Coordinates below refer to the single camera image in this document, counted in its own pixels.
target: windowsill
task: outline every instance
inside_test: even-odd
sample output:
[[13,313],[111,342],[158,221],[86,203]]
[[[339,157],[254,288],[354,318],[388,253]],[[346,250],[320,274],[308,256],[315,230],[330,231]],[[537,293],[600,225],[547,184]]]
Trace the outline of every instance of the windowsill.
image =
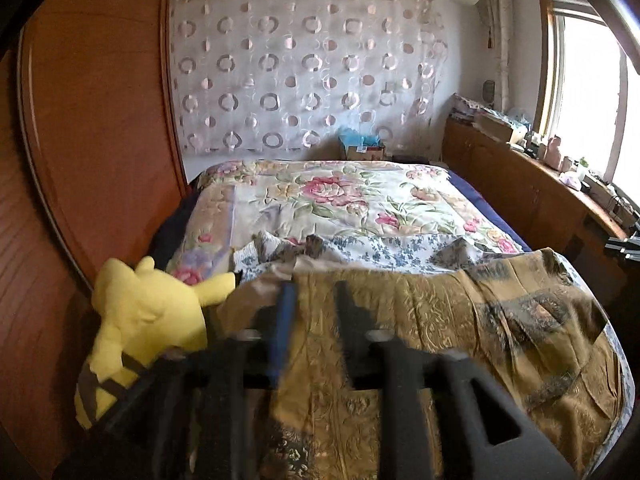
[[559,181],[558,177],[560,175],[559,171],[553,170],[548,167],[546,164],[543,164],[539,160],[535,160],[530,156],[525,155],[524,153],[516,152],[511,150],[515,155],[520,156],[525,159],[530,164],[537,167],[539,170],[544,171],[548,176],[554,179],[558,186],[562,186],[565,190],[574,195],[582,204],[587,208],[589,215],[609,234],[609,236],[615,238],[627,238],[628,234],[624,231],[622,227],[620,227],[613,218],[609,215],[609,213],[597,204],[591,197],[584,194],[581,191],[576,191],[575,189],[571,189],[570,187],[565,186],[562,182]]

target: window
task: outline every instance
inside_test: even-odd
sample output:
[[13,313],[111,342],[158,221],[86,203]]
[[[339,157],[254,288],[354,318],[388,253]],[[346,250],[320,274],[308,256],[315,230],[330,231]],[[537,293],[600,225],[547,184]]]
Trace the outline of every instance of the window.
[[540,0],[543,76],[536,129],[640,204],[640,76],[586,0]]

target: wooden wardrobe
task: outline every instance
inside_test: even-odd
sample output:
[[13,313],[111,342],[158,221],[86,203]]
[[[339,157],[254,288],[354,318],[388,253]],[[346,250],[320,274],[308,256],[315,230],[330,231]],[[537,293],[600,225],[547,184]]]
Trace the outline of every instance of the wooden wardrobe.
[[50,478],[102,263],[135,263],[186,193],[168,0],[46,0],[0,62],[0,468]]

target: cardboard box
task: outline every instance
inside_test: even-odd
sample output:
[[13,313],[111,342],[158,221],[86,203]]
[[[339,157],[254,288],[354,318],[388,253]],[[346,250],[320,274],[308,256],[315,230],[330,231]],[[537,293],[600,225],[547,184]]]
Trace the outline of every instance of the cardboard box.
[[476,113],[475,121],[482,133],[498,142],[517,144],[527,133],[526,130],[517,130],[506,121],[488,113]]
[[345,149],[342,146],[342,159],[343,160],[385,160],[385,147],[376,146],[374,148],[367,148],[367,151],[361,153],[358,151],[357,146],[349,146]]
[[607,188],[606,184],[603,184],[601,181],[593,178],[588,173],[584,176],[584,181],[589,184],[589,186],[591,186],[589,196],[601,208],[608,211],[613,199],[613,195],[610,192],[609,188]]

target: pikachu plush toy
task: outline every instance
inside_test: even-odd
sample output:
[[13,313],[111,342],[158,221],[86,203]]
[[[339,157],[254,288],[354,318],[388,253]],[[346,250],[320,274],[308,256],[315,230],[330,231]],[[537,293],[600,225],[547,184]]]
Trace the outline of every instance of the pikachu plush toy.
[[108,260],[92,296],[102,323],[76,388],[82,427],[90,428],[167,348],[206,348],[202,309],[222,303],[235,287],[232,272],[191,286],[155,269],[149,256],[135,269]]

